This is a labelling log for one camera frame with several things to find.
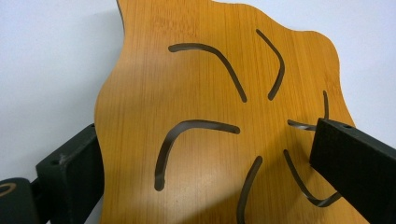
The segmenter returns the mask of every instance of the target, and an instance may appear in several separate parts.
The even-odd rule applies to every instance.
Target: white background
[[[396,147],[395,1],[238,2],[290,29],[329,37],[355,124]],[[0,180],[33,181],[36,164],[93,123],[122,39],[116,0],[0,0]]]

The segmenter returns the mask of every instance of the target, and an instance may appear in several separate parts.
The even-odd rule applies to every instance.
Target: wavy-edged wooden panel
[[[283,154],[313,194],[334,193],[309,165],[314,133],[288,124],[315,125],[325,92],[330,119],[353,125],[328,38],[289,30],[246,5],[119,5],[124,46],[95,108],[102,223],[236,223],[258,157],[246,223],[365,222],[344,199],[310,203]]]

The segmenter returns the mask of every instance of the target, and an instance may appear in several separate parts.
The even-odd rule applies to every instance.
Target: decorative wooden cutout
[[[315,207],[284,158],[286,148],[313,194],[334,193],[301,130],[323,114],[353,125],[328,38],[246,5],[119,6],[124,46],[95,108],[103,223],[365,222],[344,199]]]

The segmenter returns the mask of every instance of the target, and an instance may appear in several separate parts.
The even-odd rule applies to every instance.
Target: curved slot
[[[256,160],[254,160],[250,170],[247,173],[247,178],[245,179],[244,186],[241,190],[241,195],[239,196],[238,206],[236,207],[236,221],[238,224],[245,223],[245,207],[248,202],[248,193],[250,192],[254,178],[256,177],[257,172],[259,172],[261,165],[262,157],[258,156]]]
[[[324,102],[324,117],[325,119],[329,118],[329,99],[327,98],[327,92],[323,91],[323,102]],[[306,124],[294,121],[292,119],[288,119],[288,124],[294,128],[306,130],[306,131],[315,131],[317,129],[316,125]]]
[[[280,54],[279,50],[273,45],[270,39],[265,36],[259,29],[256,29],[256,33],[267,43],[267,45],[274,51],[276,57],[279,59],[279,71],[277,72],[276,81],[268,92],[268,99],[270,101],[274,100],[277,92],[279,91],[280,85],[282,84],[283,76],[285,76],[285,62],[283,61],[282,55]]]
[[[283,154],[285,155],[286,162],[288,163],[288,166],[290,168],[291,174],[294,177],[294,180],[296,181],[297,185],[300,187],[300,190],[303,192],[304,196],[314,206],[327,207],[327,206],[331,205],[332,203],[335,203],[338,199],[340,199],[342,197],[342,195],[340,193],[335,192],[332,196],[330,196],[327,199],[324,199],[324,200],[317,199],[314,195],[311,194],[311,192],[309,192],[308,188],[303,183],[303,180],[298,175],[297,170],[293,164],[293,161],[291,160],[288,150],[287,149],[283,150]]]
[[[211,46],[208,46],[205,44],[200,44],[200,43],[175,44],[175,45],[169,46],[168,49],[171,52],[178,52],[181,50],[190,50],[190,49],[200,49],[200,50],[204,50],[204,51],[215,54],[216,56],[218,56],[218,58],[221,60],[221,62],[227,68],[228,73],[230,74],[230,77],[233,80],[233,84],[235,85],[236,89],[238,90],[238,93],[239,93],[239,96],[241,97],[242,102],[246,103],[248,101],[248,98],[244,92],[244,89],[242,88],[241,83],[239,82],[238,76],[236,75],[235,71],[233,70],[233,67],[228,62],[227,58],[218,49],[215,49]]]
[[[161,146],[160,153],[158,154],[158,159],[155,166],[154,182],[154,188],[156,190],[161,191],[165,187],[165,169],[166,163],[168,162],[169,153],[172,149],[172,145],[181,133],[187,131],[188,129],[195,128],[210,129],[227,133],[240,133],[238,127],[226,123],[202,119],[191,119],[180,122],[166,135],[165,139],[163,140],[163,145]]]

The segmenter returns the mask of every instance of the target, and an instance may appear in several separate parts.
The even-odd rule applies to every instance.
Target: bamboo board
[[[310,203],[283,154],[314,195],[334,193],[309,165],[314,133],[288,124],[315,125],[327,98],[330,119],[353,125],[328,38],[289,30],[246,5],[119,6],[124,45],[95,108],[102,223],[236,223],[259,156],[246,223],[366,222],[344,199],[325,208]]]

